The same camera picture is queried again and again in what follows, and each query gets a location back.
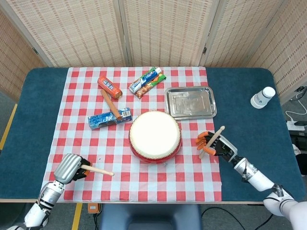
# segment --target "checkered cloth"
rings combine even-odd
[[[178,121],[182,147],[168,164],[141,162],[130,150],[128,133],[132,122],[91,130],[87,117],[109,112],[97,85],[106,76],[123,92],[115,107],[129,107],[135,119],[149,110],[165,110],[164,91],[169,87],[207,86],[203,67],[161,68],[166,80],[142,99],[128,86],[149,67],[70,68],[59,108],[43,184],[53,181],[54,170],[65,154],[78,154],[94,167],[112,171],[113,177],[90,172],[85,179],[66,185],[60,201],[73,202],[212,202],[221,201],[218,158],[198,158],[195,138],[204,130],[214,131],[212,119]]]

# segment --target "yellow floor tape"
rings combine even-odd
[[[75,216],[73,218],[71,230],[78,230],[79,222],[80,222],[80,216],[81,216],[81,210],[82,210],[82,203],[78,203],[76,205]]]
[[[4,133],[3,133],[3,136],[2,136],[2,139],[1,139],[1,142],[0,142],[0,150],[3,149],[4,142],[6,140],[6,137],[8,136],[8,133],[9,133],[9,130],[10,130],[10,127],[11,127],[11,124],[12,124],[12,120],[13,120],[13,117],[15,115],[16,108],[17,108],[17,104],[15,104],[13,111],[11,113],[10,119],[8,121],[8,124],[6,125],[6,128],[4,130]]]

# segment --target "wall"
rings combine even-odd
[[[269,69],[278,94],[286,98],[307,81],[307,1],[290,0],[270,25],[248,67]]]
[[[0,11],[0,90],[18,101],[27,73],[44,64]]]
[[[8,0],[2,5],[11,7],[55,67],[126,65],[113,0]]]
[[[220,0],[201,65],[241,67],[281,0]]]
[[[197,66],[217,1],[124,0],[133,66]]]

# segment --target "drum head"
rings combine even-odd
[[[149,111],[133,122],[129,132],[132,150],[147,159],[163,159],[181,143],[180,129],[175,119],[160,111]]]

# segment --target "toothpaste box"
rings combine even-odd
[[[118,121],[112,112],[99,114],[88,117],[88,125],[91,129],[102,128],[110,125],[117,125],[127,121],[132,121],[131,110],[129,108],[120,109],[119,114],[121,115],[121,121]]]

